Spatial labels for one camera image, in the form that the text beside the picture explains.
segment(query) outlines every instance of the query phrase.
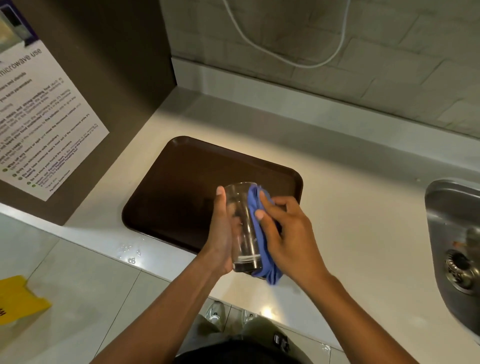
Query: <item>fingernail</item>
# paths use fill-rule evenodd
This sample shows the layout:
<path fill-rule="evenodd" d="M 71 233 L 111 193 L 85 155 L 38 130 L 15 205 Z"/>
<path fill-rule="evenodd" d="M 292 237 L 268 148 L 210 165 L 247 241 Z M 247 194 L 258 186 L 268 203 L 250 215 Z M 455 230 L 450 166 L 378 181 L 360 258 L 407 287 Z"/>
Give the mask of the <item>fingernail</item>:
<path fill-rule="evenodd" d="M 257 210 L 255 211 L 255 217 L 257 218 L 258 221 L 260 221 L 261 219 L 263 219 L 265 216 L 265 211 L 263 210 Z"/>

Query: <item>person's right hand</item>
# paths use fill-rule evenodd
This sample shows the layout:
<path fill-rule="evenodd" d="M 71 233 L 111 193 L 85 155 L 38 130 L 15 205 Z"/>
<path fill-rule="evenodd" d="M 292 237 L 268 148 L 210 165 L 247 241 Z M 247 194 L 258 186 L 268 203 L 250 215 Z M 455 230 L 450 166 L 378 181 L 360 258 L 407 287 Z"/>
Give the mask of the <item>person's right hand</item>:
<path fill-rule="evenodd" d="M 294 197 L 273 197 L 271 204 L 260 192 L 260 201 L 265 210 L 257 210 L 259 220 L 267 237 L 268 252 L 276 265 L 298 285 L 304 286 L 311 279 L 330 276 L 318 250 L 312 223 L 301 210 Z M 286 206 L 285 212 L 279 206 Z M 274 220 L 282 226 L 278 234 Z"/>

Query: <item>yellow wet floor sign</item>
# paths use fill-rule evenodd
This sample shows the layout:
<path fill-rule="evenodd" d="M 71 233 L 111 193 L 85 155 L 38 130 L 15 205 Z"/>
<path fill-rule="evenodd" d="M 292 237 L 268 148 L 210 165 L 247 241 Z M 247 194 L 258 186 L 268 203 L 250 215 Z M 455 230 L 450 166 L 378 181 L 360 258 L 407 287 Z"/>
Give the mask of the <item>yellow wet floor sign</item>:
<path fill-rule="evenodd" d="M 51 306 L 45 298 L 31 293 L 22 276 L 0 279 L 0 325 L 29 316 Z"/>

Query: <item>tile floor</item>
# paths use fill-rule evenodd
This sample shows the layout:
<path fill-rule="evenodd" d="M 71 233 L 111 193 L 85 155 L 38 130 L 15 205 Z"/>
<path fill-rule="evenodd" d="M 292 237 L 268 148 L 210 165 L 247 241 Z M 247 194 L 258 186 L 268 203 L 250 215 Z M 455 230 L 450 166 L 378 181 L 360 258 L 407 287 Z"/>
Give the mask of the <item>tile floor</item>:
<path fill-rule="evenodd" d="M 0 327 L 0 363 L 86 364 L 122 332 L 168 282 L 0 215 L 0 279 L 28 278 L 47 311 Z M 208 298 L 201 313 L 213 302 Z M 226 305 L 224 331 L 238 332 L 241 310 Z M 343 352 L 281 328 L 315 364 L 346 364 Z"/>

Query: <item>sink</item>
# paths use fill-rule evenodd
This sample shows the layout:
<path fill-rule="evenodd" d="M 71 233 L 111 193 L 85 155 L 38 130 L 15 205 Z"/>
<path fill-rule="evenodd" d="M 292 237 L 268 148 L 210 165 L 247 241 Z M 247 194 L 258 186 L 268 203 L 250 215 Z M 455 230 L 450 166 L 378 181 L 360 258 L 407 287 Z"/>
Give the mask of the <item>sink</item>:
<path fill-rule="evenodd" d="M 425 206 L 440 294 L 452 315 L 480 336 L 480 187 L 435 181 Z"/>

